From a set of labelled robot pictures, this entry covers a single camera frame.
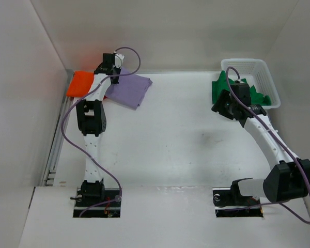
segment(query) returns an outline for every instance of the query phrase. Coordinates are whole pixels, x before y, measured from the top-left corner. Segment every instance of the orange cloth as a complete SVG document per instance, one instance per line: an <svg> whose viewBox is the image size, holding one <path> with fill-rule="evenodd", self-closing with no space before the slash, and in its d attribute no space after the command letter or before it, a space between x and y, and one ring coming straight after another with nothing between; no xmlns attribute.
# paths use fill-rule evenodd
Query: orange cloth
<svg viewBox="0 0 310 248"><path fill-rule="evenodd" d="M93 83L92 72L76 71L69 86L67 97L82 97L89 92Z"/></svg>

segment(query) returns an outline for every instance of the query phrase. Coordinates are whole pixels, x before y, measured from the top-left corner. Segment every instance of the white table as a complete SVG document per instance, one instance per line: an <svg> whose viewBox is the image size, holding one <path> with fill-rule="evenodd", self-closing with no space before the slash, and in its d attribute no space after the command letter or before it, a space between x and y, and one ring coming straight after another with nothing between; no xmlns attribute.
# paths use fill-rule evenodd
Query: white table
<svg viewBox="0 0 310 248"><path fill-rule="evenodd" d="M136 111L105 100L99 161L123 186L121 218L72 218L69 197L83 181L85 156L64 142L54 187L36 189L20 248L310 247L310 226L280 206L264 207L264 218L215 217L211 187L270 171L240 124L211 111L218 75L144 75L153 85ZM75 111L66 134L84 145ZM289 206L308 218L302 199Z"/></svg>

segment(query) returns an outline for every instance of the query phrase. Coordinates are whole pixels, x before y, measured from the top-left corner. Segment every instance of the purple cloth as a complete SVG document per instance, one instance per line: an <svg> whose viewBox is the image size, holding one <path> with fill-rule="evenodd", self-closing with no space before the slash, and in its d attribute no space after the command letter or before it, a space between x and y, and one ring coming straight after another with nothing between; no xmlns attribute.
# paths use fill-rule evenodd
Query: purple cloth
<svg viewBox="0 0 310 248"><path fill-rule="evenodd" d="M122 68L120 74L129 73L128 70ZM145 93L148 90L152 81L143 76L130 75L119 77L118 84L112 84L105 96L109 99L128 106L134 110L141 104Z"/></svg>

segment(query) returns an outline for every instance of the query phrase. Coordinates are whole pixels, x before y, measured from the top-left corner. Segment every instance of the white plastic bin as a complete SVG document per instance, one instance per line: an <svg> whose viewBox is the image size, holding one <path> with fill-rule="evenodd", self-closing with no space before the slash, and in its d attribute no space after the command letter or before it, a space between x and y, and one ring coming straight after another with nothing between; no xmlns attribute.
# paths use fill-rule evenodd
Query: white plastic bin
<svg viewBox="0 0 310 248"><path fill-rule="evenodd" d="M277 89L275 88L272 76L267 64L261 59L252 58L230 58L221 62L222 70L226 71L227 67L236 68L240 74L240 78L247 79L250 86L255 85L256 91L263 95L268 95L271 99L270 106L263 106L265 110L276 109L281 102ZM236 79L234 71L230 70L229 77Z"/></svg>

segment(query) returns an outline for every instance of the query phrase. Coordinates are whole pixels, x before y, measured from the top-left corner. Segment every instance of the white wall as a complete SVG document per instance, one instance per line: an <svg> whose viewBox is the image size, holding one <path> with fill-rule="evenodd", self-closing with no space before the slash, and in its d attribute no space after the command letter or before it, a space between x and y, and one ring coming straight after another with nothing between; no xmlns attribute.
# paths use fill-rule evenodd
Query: white wall
<svg viewBox="0 0 310 248"><path fill-rule="evenodd" d="M264 59L298 0L32 0L66 68L136 48L142 70L217 70L223 58ZM129 68L136 65L128 57Z"/></svg>
<svg viewBox="0 0 310 248"><path fill-rule="evenodd" d="M299 156L310 159L310 0L298 2L266 62L282 102L271 113L275 126Z"/></svg>
<svg viewBox="0 0 310 248"><path fill-rule="evenodd" d="M0 248L17 247L67 75L29 0L0 0Z"/></svg>

